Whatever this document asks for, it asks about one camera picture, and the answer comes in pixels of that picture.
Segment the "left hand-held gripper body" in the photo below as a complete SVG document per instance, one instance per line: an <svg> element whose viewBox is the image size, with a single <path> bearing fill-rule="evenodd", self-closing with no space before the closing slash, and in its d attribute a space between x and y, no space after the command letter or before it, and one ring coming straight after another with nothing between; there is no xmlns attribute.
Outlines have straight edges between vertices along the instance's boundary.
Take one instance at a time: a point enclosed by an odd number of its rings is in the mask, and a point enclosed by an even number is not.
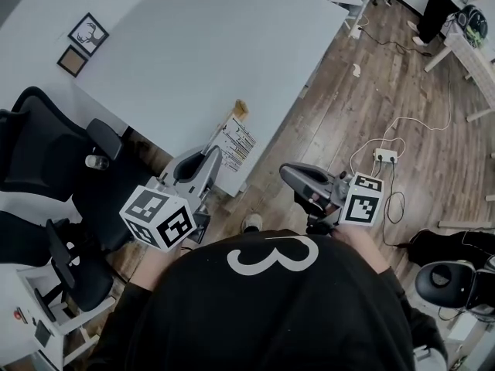
<svg viewBox="0 0 495 371"><path fill-rule="evenodd" d="M206 200L221 162L219 146L199 146L172 159L146 185L138 185L119 212L133 237L162 252L185 239L201 243L211 219Z"/></svg>

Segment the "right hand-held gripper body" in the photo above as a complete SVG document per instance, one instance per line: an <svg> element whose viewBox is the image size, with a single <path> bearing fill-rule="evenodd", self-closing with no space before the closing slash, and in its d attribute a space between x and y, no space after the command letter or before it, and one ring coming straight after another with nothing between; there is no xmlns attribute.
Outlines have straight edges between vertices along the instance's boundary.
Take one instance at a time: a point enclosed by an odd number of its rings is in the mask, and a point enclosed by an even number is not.
<svg viewBox="0 0 495 371"><path fill-rule="evenodd" d="M307 214L306 232L329 234L340 224L373 226L384 198L384 181L345 171L332 175L304 163L285 163L279 174Z"/></svg>

